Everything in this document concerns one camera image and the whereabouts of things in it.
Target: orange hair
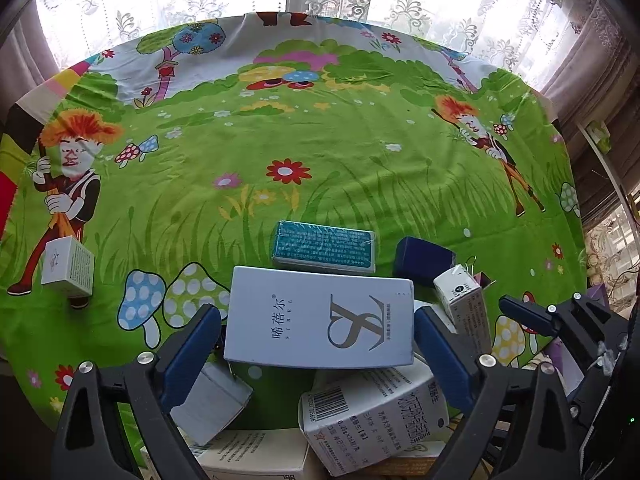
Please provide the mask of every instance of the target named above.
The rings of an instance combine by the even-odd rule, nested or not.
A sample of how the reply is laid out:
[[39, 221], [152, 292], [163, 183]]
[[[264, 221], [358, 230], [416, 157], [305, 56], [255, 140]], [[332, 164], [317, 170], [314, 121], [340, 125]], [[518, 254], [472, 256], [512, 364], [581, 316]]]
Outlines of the orange hair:
[[98, 112], [73, 108], [60, 112], [40, 134], [40, 142], [46, 148], [57, 146], [62, 139], [94, 140], [103, 144], [115, 142], [124, 132], [119, 124], [105, 123]]
[[456, 101], [450, 95], [439, 95], [436, 97], [436, 108], [445, 121], [455, 124], [463, 115], [478, 115], [478, 110], [469, 103]]

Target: teal box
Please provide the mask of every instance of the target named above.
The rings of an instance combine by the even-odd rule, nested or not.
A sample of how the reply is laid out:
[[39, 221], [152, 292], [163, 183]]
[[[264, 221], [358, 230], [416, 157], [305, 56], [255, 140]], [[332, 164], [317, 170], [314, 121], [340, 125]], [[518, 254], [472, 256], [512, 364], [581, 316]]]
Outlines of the teal box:
[[289, 269], [339, 274], [372, 274], [376, 234], [373, 231], [280, 220], [273, 263]]

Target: red flower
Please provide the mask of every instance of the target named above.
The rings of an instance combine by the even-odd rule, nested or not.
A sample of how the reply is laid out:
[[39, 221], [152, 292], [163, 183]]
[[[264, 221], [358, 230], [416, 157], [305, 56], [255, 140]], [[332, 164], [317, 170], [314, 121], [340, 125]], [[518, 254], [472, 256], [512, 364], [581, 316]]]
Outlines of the red flower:
[[382, 39], [385, 40], [385, 41], [388, 41], [389, 43], [393, 43], [393, 44], [402, 43], [402, 41], [400, 41], [400, 38], [398, 38], [397, 36], [394, 36], [390, 32], [383, 32], [382, 33]]
[[285, 158], [283, 162], [274, 160], [272, 166], [267, 166], [267, 170], [269, 170], [267, 176], [272, 176], [276, 182], [281, 181], [283, 184], [293, 180], [300, 185], [301, 178], [311, 178], [307, 173], [309, 168], [302, 168], [302, 162], [292, 162], [290, 158]]
[[73, 378], [74, 369], [71, 365], [58, 365], [58, 369], [56, 370], [56, 382], [60, 385], [60, 389], [63, 392], [66, 392], [69, 389]]
[[551, 246], [551, 248], [553, 249], [554, 252], [554, 256], [558, 259], [558, 260], [564, 260], [564, 254], [562, 254], [562, 249], [560, 248], [560, 246], [558, 244], [553, 244]]

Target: sibel logo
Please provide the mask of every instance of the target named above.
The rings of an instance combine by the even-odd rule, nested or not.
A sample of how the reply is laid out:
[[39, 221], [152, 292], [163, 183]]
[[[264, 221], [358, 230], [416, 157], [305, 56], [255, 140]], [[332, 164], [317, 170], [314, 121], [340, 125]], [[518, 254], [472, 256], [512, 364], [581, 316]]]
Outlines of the sibel logo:
[[49, 265], [51, 266], [52, 272], [53, 272], [53, 267], [55, 267], [58, 264], [58, 256], [60, 256], [60, 254], [58, 253], [58, 251], [56, 251], [49, 261]]
[[[363, 328], [380, 336], [378, 342], [371, 348], [369, 348], [369, 350], [373, 350], [376, 346], [380, 345], [385, 340], [385, 304], [382, 303], [382, 301], [377, 300], [373, 296], [369, 297], [376, 303], [376, 305], [380, 309], [380, 316], [377, 316], [376, 314], [372, 314], [370, 312], [365, 312], [364, 314], [354, 314], [351, 310], [347, 310], [343, 306], [335, 303], [334, 295], [331, 295], [331, 310], [329, 313], [331, 322], [326, 329], [326, 335], [332, 345], [337, 348], [349, 348], [356, 342], [358, 336], [360, 335], [360, 330], [362, 330]], [[345, 318], [351, 321], [351, 328], [349, 329], [349, 333], [347, 334], [345, 340], [342, 343], [338, 344], [333, 339], [331, 339], [331, 327], [336, 321], [340, 321], [341, 319]], [[369, 319], [374, 319], [379, 324], [371, 322], [369, 321]]]

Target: barcode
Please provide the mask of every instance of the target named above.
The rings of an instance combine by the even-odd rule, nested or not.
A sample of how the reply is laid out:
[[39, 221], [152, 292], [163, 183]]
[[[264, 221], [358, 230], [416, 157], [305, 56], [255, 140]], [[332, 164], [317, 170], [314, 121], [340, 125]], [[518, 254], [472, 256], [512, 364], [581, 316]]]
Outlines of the barcode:
[[189, 446], [189, 449], [191, 450], [191, 452], [193, 453], [194, 457], [199, 457], [201, 454], [203, 454], [207, 449], [209, 449], [206, 446], [196, 446], [195, 444], [191, 444]]
[[323, 420], [330, 416], [349, 411], [347, 401], [344, 399], [340, 386], [315, 394], [311, 397], [311, 405], [315, 409], [316, 418], [312, 420]]

